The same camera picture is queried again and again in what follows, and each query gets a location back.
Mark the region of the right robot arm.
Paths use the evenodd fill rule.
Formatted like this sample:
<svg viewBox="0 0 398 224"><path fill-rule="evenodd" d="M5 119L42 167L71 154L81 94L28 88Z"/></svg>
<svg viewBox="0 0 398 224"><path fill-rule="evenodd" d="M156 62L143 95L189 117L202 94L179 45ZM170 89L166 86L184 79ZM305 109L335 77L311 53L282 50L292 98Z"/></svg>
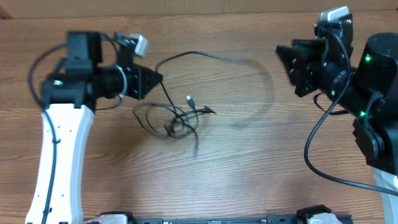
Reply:
<svg viewBox="0 0 398 224"><path fill-rule="evenodd" d="M294 39L279 45L280 58L295 94L326 95L331 106L325 116L354 117L353 135L367 165L373 169L374 185L328 175L339 184L377 191L381 195L384 221L397 222L397 34L370 36L357 67L351 64L353 17L319 19L312 40Z"/></svg>

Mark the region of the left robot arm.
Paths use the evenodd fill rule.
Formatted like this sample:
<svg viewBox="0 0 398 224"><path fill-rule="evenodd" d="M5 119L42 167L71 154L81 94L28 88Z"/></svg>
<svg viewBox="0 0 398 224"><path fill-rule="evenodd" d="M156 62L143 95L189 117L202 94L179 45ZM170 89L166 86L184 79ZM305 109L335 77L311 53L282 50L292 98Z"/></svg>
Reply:
<svg viewBox="0 0 398 224"><path fill-rule="evenodd" d="M45 56L65 49L67 56L33 97L42 110L42 149L27 223L82 223L81 186L85 148L100 98L125 96L141 100L163 79L134 63L145 57L149 42L140 34L115 33L110 44L115 63L103 66L102 32L70 31L64 43Z"/></svg>

